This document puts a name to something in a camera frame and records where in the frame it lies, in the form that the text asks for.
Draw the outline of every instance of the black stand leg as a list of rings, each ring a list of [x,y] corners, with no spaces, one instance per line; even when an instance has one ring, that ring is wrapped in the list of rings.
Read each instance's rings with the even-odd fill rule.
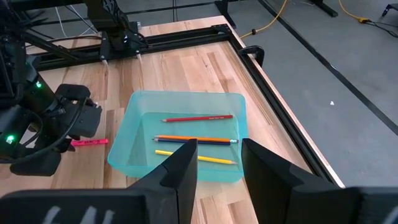
[[[218,8],[221,15],[225,17],[232,28],[236,28],[235,22],[232,20],[231,16],[228,14],[228,0],[215,1],[216,7]]]
[[[387,12],[388,12],[390,9],[395,9],[395,10],[398,11],[398,4],[388,4],[387,7],[386,7],[386,9],[384,10],[383,14],[381,15],[381,17],[384,17],[385,15],[387,15]]]
[[[327,6],[325,3],[323,3],[323,0],[311,0],[316,6],[318,6],[320,9],[325,11],[329,16],[331,17],[336,17],[338,16],[338,13],[334,11],[331,7]]]

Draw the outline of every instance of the pencil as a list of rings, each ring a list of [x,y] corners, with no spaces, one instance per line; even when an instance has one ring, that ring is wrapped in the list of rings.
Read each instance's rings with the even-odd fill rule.
[[[203,121],[203,120],[215,120],[215,119],[231,119],[232,115],[218,115],[218,116],[197,116],[188,118],[167,118],[163,119],[164,122],[179,122],[179,121]]]
[[[162,150],[155,150],[155,153],[159,154],[159,155],[165,155],[165,156],[171,156],[173,154],[172,152],[162,151]],[[228,159],[218,159],[218,158],[212,158],[212,157],[206,157],[206,156],[198,156],[198,160],[221,163],[221,164],[238,164],[237,162],[234,162],[234,161],[231,161]]]
[[[238,143],[239,142],[239,140],[237,140],[237,139],[193,137],[193,136],[157,135],[157,136],[155,136],[155,138],[159,138],[159,139],[175,139],[175,140],[197,139],[198,141],[230,142],[230,143]]]
[[[91,146],[97,144],[107,144],[108,139],[92,139],[92,140],[82,140],[82,141],[75,141],[73,140],[70,144],[72,146]]]
[[[181,142],[181,143],[185,143],[188,140],[154,138],[154,141],[157,141],[157,142]],[[214,141],[198,141],[198,144],[214,144],[214,145],[222,145],[222,146],[231,145],[230,142],[214,142]]]

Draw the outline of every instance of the green led light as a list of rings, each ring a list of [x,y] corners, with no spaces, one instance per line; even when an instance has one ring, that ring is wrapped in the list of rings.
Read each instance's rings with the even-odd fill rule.
[[[15,140],[15,137],[13,135],[10,135],[7,137],[6,143],[12,144],[14,142],[14,140]]]
[[[39,81],[37,81],[37,82],[36,82],[36,87],[37,87],[37,88],[41,88],[41,87],[42,87],[42,84],[41,84]]]

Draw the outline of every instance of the plastic bin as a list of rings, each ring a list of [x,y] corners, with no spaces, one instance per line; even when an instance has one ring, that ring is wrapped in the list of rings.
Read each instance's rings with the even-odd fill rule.
[[[233,119],[165,123],[162,119],[232,114]],[[108,162],[130,177],[143,177],[167,156],[155,150],[176,151],[182,143],[155,142],[155,135],[238,139],[230,146],[198,145],[198,155],[230,159],[235,165],[198,161],[198,180],[235,182],[243,176],[241,140],[248,136],[244,97],[237,93],[136,91],[108,155]]]

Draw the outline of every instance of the yellow cable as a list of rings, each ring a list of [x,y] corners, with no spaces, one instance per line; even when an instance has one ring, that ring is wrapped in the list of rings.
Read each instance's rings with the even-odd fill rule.
[[[282,7],[280,8],[280,11],[278,12],[278,15],[276,15],[275,18],[274,18],[270,23],[268,23],[268,25],[266,25],[266,26],[264,26],[264,27],[261,27],[260,29],[256,30],[256,33],[259,32],[259,31],[265,30],[266,28],[268,28],[269,26],[271,26],[271,25],[279,18],[279,16],[282,14],[282,11],[284,10],[284,7],[285,7],[285,5],[286,5],[286,2],[287,2],[287,0],[284,1],[284,4],[282,5]],[[244,34],[244,35],[241,36],[240,38],[241,38],[241,39],[242,39],[242,38],[245,38],[245,37],[247,37],[247,36],[249,36],[249,35],[251,35],[251,34],[252,34],[252,32],[248,32],[247,34]]]
[[[344,8],[343,4],[341,3],[341,0],[338,0],[338,2],[340,3],[341,9],[342,9],[347,15],[349,15],[349,16],[351,16],[352,18],[355,18],[356,20],[358,20],[358,22],[361,22],[361,23],[362,23],[362,22],[366,22],[366,21],[369,20],[368,18],[365,18],[365,17],[359,17],[359,16],[352,15],[351,13],[347,12],[347,10]]]

